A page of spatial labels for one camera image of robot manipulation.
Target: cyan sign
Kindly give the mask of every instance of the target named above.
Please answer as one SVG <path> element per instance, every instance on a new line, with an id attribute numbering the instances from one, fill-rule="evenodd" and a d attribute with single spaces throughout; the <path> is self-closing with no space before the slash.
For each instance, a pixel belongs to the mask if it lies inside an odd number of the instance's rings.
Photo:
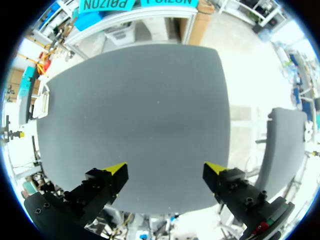
<path id="1" fill-rule="evenodd" d="M 135 0 L 80 0 L 79 14 L 97 11 L 130 11 Z"/>
<path id="2" fill-rule="evenodd" d="M 140 0 L 142 7 L 175 6 L 195 8 L 198 0 Z"/>

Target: white bin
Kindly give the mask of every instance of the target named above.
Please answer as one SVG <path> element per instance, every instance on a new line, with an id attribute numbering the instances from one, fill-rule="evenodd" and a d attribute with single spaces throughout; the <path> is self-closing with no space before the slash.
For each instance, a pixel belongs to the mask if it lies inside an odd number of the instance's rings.
<path id="1" fill-rule="evenodd" d="M 105 30 L 105 36 L 117 46 L 132 44 L 136 40 L 136 22 L 131 21 Z"/>

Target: white box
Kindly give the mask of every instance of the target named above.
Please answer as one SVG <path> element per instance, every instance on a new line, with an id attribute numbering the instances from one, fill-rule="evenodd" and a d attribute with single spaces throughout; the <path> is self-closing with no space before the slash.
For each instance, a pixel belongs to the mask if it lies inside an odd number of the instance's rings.
<path id="1" fill-rule="evenodd" d="M 154 41 L 168 41 L 170 30 L 170 18 L 168 17 L 150 17 L 142 19 L 142 22 L 149 30 L 151 38 Z"/>
<path id="2" fill-rule="evenodd" d="M 107 29 L 105 36 L 117 46 L 132 44 L 136 40 L 136 22 L 132 21 L 129 26 L 117 30 Z"/>

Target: gray cushion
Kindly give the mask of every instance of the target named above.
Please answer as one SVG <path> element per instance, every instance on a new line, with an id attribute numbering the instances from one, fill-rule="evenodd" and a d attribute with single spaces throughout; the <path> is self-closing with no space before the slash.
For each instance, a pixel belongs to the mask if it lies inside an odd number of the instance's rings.
<path id="1" fill-rule="evenodd" d="M 305 154 L 307 115 L 299 110 L 274 108 L 267 122 L 267 142 L 255 186 L 272 198 L 296 175 Z"/>
<path id="2" fill-rule="evenodd" d="M 230 112 L 217 51 L 143 45 L 101 54 L 54 77 L 37 123 L 47 176 L 72 190 L 91 168 L 128 163 L 114 206 L 140 213 L 216 203 L 205 161 L 227 166 Z"/>

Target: yellow label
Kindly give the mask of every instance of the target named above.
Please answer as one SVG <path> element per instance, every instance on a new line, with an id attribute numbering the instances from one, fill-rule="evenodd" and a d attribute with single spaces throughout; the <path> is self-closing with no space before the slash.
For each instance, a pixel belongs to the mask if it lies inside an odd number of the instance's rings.
<path id="1" fill-rule="evenodd" d="M 219 173 L 222 172 L 223 170 L 228 170 L 228 168 L 226 168 L 225 166 L 220 166 L 208 161 L 205 161 L 204 163 L 207 164 L 210 168 L 212 168 L 212 170 L 215 171 L 217 175 L 219 175 Z"/>
<path id="2" fill-rule="evenodd" d="M 125 164 L 127 164 L 127 163 L 126 162 L 122 162 L 122 163 L 119 163 L 117 165 L 113 165 L 113 166 L 109 166 L 109 167 L 103 168 L 101 170 L 106 170 L 106 171 L 110 172 L 111 175 L 114 175 Z"/>

